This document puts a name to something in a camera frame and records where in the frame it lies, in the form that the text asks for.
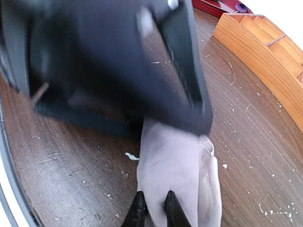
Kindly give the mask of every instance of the dark wooden table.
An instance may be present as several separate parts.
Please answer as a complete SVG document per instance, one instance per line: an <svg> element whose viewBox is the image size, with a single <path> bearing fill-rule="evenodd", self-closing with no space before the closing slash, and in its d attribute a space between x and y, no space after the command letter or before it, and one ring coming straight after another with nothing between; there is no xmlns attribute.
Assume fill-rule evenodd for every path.
<svg viewBox="0 0 303 227"><path fill-rule="evenodd" d="M272 93L212 37L218 21L195 10L214 107L222 226L303 226L303 135ZM160 37L145 41L154 67L174 75ZM38 116L0 82L4 122L22 186L46 227L117 227L136 192L139 144Z"/></svg>

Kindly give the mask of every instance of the white wall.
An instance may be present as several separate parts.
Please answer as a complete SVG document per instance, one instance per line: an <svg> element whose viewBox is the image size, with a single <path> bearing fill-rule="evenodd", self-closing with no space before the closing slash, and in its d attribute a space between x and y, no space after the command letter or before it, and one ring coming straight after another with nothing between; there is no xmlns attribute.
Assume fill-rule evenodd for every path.
<svg viewBox="0 0 303 227"><path fill-rule="evenodd" d="M266 16L303 50L303 0L240 0L254 14Z"/></svg>

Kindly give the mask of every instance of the red tray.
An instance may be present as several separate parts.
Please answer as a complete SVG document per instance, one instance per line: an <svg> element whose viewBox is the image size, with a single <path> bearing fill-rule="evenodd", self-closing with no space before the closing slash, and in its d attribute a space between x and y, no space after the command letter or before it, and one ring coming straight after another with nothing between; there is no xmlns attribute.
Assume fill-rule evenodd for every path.
<svg viewBox="0 0 303 227"><path fill-rule="evenodd" d="M238 0L192 0L192 2L195 8L219 18L223 13L237 13L236 5L241 3ZM252 13L252 11L247 8L246 13Z"/></svg>

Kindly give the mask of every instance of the wooden organizer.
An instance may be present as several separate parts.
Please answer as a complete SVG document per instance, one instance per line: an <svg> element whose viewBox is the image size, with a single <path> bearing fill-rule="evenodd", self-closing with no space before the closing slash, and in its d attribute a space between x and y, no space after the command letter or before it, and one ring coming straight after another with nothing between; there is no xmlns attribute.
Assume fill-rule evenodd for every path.
<svg viewBox="0 0 303 227"><path fill-rule="evenodd" d="M303 133L303 51L260 15L224 13L213 36L260 78Z"/></svg>

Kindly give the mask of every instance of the cloth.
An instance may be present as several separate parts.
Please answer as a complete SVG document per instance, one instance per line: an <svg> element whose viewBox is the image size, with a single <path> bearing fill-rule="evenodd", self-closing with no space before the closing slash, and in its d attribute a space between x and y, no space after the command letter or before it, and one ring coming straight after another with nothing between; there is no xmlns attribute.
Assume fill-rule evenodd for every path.
<svg viewBox="0 0 303 227"><path fill-rule="evenodd" d="M219 227L222 201L214 146L206 136L145 119L137 167L146 227L166 227L164 201L174 191L192 227Z"/></svg>

